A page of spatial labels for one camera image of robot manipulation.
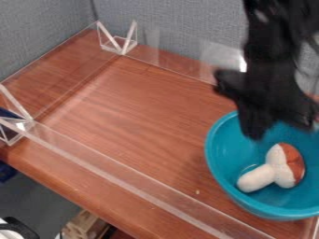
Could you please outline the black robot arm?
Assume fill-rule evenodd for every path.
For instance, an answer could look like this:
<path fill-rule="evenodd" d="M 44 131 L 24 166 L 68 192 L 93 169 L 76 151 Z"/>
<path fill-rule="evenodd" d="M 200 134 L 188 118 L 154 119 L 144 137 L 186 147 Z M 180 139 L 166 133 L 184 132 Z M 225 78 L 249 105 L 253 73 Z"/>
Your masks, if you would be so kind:
<path fill-rule="evenodd" d="M 296 82 L 301 45 L 319 32 L 319 0 L 243 0 L 247 70 L 217 69 L 215 91 L 236 105 L 240 130 L 252 140 L 279 121 L 313 131 L 319 102 Z"/>

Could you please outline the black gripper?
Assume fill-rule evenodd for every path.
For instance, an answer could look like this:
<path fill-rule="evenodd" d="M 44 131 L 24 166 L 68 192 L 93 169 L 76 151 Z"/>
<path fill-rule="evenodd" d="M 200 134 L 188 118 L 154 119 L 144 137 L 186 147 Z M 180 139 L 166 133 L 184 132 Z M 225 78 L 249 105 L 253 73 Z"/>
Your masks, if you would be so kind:
<path fill-rule="evenodd" d="M 301 91 L 292 57 L 249 59 L 247 70 L 217 69 L 216 90 L 237 107 L 241 133 L 260 140 L 277 120 L 319 132 L 319 103 Z"/>

